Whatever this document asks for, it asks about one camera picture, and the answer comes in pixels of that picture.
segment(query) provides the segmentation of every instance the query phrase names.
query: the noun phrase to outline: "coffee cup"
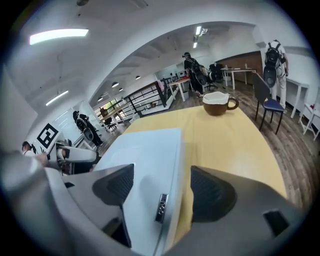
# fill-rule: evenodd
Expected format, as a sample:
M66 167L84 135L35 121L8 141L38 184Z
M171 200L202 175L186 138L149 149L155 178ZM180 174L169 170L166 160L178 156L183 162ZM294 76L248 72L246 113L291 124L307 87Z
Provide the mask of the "coffee cup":
M235 105L230 107L229 102L234 102ZM222 93L220 91L204 95L202 103L204 110L210 116L221 116L227 110L235 110L239 106L239 101L236 98L230 97L228 93Z

